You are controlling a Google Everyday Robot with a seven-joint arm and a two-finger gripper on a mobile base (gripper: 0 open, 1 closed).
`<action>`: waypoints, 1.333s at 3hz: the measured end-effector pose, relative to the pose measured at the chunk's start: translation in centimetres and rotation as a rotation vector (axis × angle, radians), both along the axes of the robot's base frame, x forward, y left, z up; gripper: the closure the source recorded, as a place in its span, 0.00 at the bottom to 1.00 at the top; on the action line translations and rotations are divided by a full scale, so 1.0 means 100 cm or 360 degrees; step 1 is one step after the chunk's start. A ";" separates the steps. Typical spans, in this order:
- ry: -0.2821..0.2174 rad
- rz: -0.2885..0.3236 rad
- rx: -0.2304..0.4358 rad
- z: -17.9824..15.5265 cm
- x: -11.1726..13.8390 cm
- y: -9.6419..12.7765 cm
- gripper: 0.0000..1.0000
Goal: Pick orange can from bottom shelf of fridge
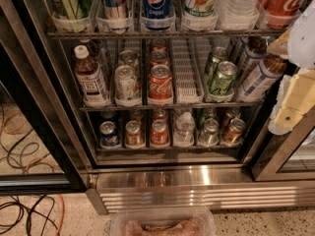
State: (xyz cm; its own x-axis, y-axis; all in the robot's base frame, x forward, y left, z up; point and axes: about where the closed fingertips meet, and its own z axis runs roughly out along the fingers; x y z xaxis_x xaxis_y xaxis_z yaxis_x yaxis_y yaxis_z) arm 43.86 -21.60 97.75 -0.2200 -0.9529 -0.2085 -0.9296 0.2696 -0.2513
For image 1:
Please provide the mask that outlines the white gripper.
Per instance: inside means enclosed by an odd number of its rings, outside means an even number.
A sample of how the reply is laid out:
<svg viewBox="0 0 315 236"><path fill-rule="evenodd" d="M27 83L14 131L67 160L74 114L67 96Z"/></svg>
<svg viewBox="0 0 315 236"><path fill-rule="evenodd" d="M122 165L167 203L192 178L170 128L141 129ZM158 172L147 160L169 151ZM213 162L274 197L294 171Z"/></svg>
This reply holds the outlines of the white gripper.
<svg viewBox="0 0 315 236"><path fill-rule="evenodd" d="M290 29L268 45L267 51L282 57L288 56ZM315 105L315 69L300 69L293 76L281 80L277 103L270 115L268 130L274 135L290 132L302 117Z"/></svg>

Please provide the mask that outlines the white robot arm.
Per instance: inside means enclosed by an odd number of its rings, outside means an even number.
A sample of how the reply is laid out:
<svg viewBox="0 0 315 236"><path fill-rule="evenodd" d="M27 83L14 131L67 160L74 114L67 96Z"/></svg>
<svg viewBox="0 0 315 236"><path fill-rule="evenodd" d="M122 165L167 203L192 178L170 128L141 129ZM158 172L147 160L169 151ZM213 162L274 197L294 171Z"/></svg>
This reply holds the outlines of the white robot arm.
<svg viewBox="0 0 315 236"><path fill-rule="evenodd" d="M270 116L269 131L284 135L315 105L315 1L267 50L299 68L283 77Z"/></svg>

